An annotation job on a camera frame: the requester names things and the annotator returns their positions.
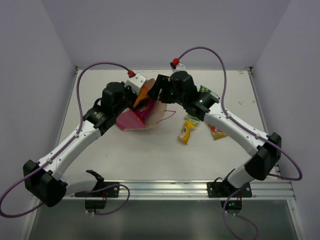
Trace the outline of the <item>pink and tan paper bag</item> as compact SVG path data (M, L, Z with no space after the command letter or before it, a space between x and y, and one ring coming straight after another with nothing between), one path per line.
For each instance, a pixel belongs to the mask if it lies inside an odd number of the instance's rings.
M148 90L150 90L155 81L155 79L151 78L146 81L143 87L147 87ZM123 132L153 128L176 113L175 110L168 110L167 106L166 103L155 101L152 112L148 118L144 120L145 125L142 125L131 113L131 110L134 111L134 108L127 108L117 117L115 125Z

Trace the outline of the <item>colourful candy bag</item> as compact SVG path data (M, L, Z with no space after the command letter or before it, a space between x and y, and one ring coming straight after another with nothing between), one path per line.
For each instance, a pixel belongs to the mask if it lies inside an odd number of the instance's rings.
M208 125L212 134L213 139L216 140L220 140L223 139L225 137L227 137L228 135L221 131L220 129L218 129L216 126L209 124Z

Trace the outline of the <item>green snack bag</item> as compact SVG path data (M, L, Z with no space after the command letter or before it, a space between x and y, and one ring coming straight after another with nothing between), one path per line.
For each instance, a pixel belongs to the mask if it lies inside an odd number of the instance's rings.
M200 92L209 93L210 95L212 95L213 97L215 97L218 101L220 101L220 96L217 95L214 91L210 90L209 88L207 88L207 87L204 86L204 85L200 85L199 91L200 91Z

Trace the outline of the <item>yellow snack pack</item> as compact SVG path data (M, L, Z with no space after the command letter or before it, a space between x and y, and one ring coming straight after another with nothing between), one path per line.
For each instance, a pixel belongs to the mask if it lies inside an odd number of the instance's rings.
M196 125L192 124L189 120L186 120L184 122L184 125L182 127L182 130L177 137L183 144L187 145L191 132L197 128Z

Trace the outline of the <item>small green snack packet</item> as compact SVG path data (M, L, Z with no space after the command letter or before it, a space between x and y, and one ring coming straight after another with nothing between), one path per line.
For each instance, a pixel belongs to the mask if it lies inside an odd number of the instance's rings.
M189 114L186 114L185 117L184 117L184 119L185 119L186 121L189 121L191 124L193 124L193 125L196 126L196 127L197 127L197 126L200 124L200 122L201 122L197 117L191 116L191 115L189 115Z

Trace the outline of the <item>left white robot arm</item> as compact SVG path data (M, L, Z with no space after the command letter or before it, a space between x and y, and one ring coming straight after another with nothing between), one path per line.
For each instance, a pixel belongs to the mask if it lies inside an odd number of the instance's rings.
M140 87L130 82L110 82L77 128L54 150L38 162L28 160L23 166L25 188L47 207L57 205L65 195L88 192L99 196L104 178L93 170L76 180L64 180L72 162L94 141L116 124L118 116L133 107Z

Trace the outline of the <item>orange snack bag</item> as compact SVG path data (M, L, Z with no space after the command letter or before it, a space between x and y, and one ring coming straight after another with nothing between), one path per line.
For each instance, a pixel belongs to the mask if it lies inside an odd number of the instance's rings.
M149 89L147 87L143 87L140 90L140 93L133 105L134 109L142 109L145 108L146 106L148 106L149 102L150 102L150 97L148 96L148 91Z

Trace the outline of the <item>magenta snack pack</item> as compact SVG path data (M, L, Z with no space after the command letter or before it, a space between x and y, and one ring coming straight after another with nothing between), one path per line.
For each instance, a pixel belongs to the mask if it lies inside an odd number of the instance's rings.
M146 120L154 108L155 101L151 98L142 99L134 108L134 112L142 119Z

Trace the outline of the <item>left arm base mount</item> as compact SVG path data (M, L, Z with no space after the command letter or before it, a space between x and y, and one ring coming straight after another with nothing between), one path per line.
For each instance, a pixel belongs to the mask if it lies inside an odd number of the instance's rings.
M77 192L74 196L80 198L117 198L119 191L119 182L103 181L98 182L93 190Z

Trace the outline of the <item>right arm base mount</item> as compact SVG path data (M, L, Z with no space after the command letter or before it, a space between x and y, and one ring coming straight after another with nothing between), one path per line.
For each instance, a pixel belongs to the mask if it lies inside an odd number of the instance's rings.
M245 183L240 188L233 187L227 180L221 177L206 183L207 195L209 198L251 198L253 196L250 183Z

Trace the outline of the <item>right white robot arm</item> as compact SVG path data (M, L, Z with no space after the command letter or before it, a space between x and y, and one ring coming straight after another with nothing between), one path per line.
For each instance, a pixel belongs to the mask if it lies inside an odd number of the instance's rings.
M227 196L235 196L253 180L265 180L281 157L282 139L277 133L269 135L223 110L220 99L198 90L192 76L184 70L171 76L158 75L147 95L165 104L182 106L189 115L226 133L249 154L247 162L224 178L222 189Z

